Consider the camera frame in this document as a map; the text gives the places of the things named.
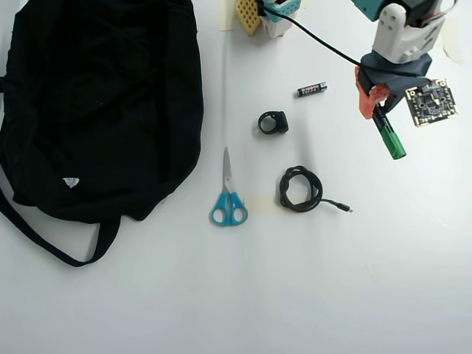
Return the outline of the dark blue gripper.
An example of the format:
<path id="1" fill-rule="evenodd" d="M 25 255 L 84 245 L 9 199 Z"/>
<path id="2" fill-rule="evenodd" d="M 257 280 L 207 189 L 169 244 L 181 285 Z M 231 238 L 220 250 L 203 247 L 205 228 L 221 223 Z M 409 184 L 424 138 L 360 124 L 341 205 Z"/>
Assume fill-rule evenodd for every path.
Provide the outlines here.
<path id="1" fill-rule="evenodd" d="M 372 119 L 378 103 L 383 102 L 383 111 L 391 111 L 406 89 L 427 83 L 432 58 L 424 54 L 417 60 L 396 64 L 372 51 L 362 57 L 360 64 L 355 68 L 358 107 L 365 119 Z"/>

